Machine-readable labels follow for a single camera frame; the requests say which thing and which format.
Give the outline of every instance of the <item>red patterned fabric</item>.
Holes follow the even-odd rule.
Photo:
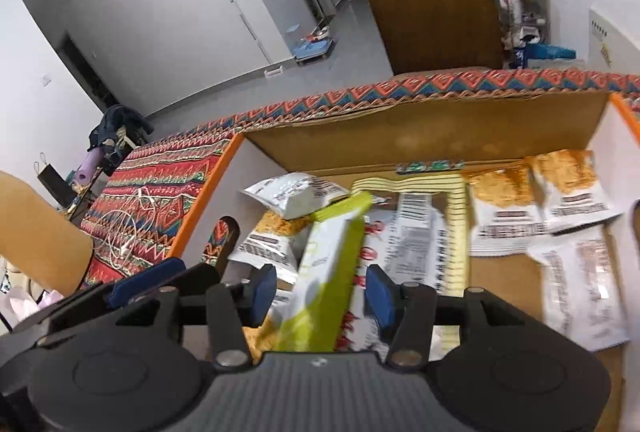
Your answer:
[[[119,279],[162,261],[226,145],[234,134],[245,129],[431,98],[535,96],[548,91],[601,89],[623,94],[640,118],[640,76],[575,69],[475,70],[458,74],[416,75],[400,81],[390,80],[279,102],[160,139],[129,155],[82,222],[82,229],[91,234],[95,242],[85,283],[90,285]],[[153,225],[150,222],[152,212],[143,209],[138,200],[140,187],[145,194],[153,196],[156,203]],[[127,211],[132,216],[129,224],[117,235],[110,235],[114,248],[132,242],[132,257],[124,265],[110,260],[111,254],[104,242],[107,232],[103,216],[112,210]],[[219,224],[212,229],[202,260],[215,260],[225,239],[226,228]]]

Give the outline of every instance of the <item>snack package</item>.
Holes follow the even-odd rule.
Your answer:
[[[525,253],[548,233],[533,197],[529,168],[524,163],[497,170],[464,172],[475,222],[469,255],[500,257]]]
[[[289,303],[290,298],[290,291],[276,290],[271,308],[262,325],[258,328],[242,328],[254,362],[260,361],[264,352],[271,351],[275,347],[278,340],[278,330],[282,324],[282,311]]]
[[[442,293],[448,259],[447,226],[443,215],[447,194],[372,194],[374,205],[365,215],[360,262],[336,348],[376,351],[384,361],[389,347],[380,341],[378,324],[365,309],[367,268],[379,265],[396,284],[415,281],[436,287]],[[430,359],[439,360],[443,356],[442,332],[436,326],[431,339]]]
[[[229,260],[246,263],[257,269],[263,265],[273,265],[278,279],[293,285],[298,277],[298,264],[305,251],[312,222],[309,216],[287,221],[268,211],[254,231],[229,255]]]
[[[298,280],[284,308],[278,351],[333,351],[349,306],[372,196],[362,192],[314,214]]]
[[[370,177],[357,180],[351,187],[352,192],[412,192],[429,193],[431,205],[442,214],[446,222],[444,237],[447,240],[446,263],[444,266],[444,280],[438,291],[450,297],[462,297],[468,282],[468,230],[467,230],[467,185],[455,172],[440,172],[429,175],[418,175],[393,181],[380,177]],[[355,278],[355,284],[364,287],[364,278]],[[460,330],[457,326],[443,326],[442,353],[446,354],[460,345]],[[341,335],[340,340],[349,347],[347,338]]]
[[[329,206],[349,192],[341,186],[304,172],[272,177],[244,189],[283,219],[296,219]]]
[[[543,212],[551,232],[617,216],[593,169],[590,151],[556,151],[528,157],[545,192]]]
[[[549,236],[531,247],[545,266],[545,324],[588,351],[629,340],[602,226]]]

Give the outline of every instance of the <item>yellow-green package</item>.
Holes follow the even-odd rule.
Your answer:
[[[364,238],[368,192],[316,212],[276,351],[330,352],[349,307],[353,275]]]

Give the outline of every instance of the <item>pink item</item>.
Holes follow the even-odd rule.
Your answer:
[[[76,174],[74,176],[74,180],[82,186],[86,186],[91,183],[91,180],[94,177],[95,171],[100,165],[100,162],[104,158],[104,151],[101,147],[96,147],[89,151],[89,154],[86,155],[86,158],[82,162],[82,165],[76,170]]]
[[[55,304],[62,300],[64,297],[57,291],[47,293],[42,298],[40,303],[37,303],[31,298],[25,290],[21,287],[13,287],[8,293],[0,294],[0,313],[13,327],[21,320],[37,313],[41,309]]]

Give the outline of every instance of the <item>white snack bag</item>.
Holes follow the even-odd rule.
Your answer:
[[[256,269],[273,265],[278,279],[294,285],[312,224],[311,217],[287,221],[267,211],[229,260]]]
[[[531,247],[545,266],[545,324],[588,351],[629,340],[602,226],[550,236]]]
[[[260,360],[265,351],[271,351],[276,345],[278,330],[284,318],[283,311],[290,299],[290,291],[277,289],[262,325],[258,328],[242,328],[242,333],[244,333],[244,338],[255,362]]]
[[[469,185],[475,224],[469,255],[501,257],[525,253],[548,230],[533,197],[529,168],[462,173]]]
[[[296,219],[348,195],[341,186],[304,172],[260,181],[243,190],[284,219]]]
[[[619,215],[596,176],[590,151],[556,151],[527,161],[545,192],[542,208],[550,232]]]
[[[380,340],[376,320],[365,314],[367,268],[379,265],[396,284],[415,281],[440,292],[448,257],[447,226],[443,214],[431,205],[431,194],[374,195],[377,204],[365,214],[365,237],[338,349],[375,351],[384,362],[389,346]],[[443,357],[442,330],[434,326],[430,360]]]

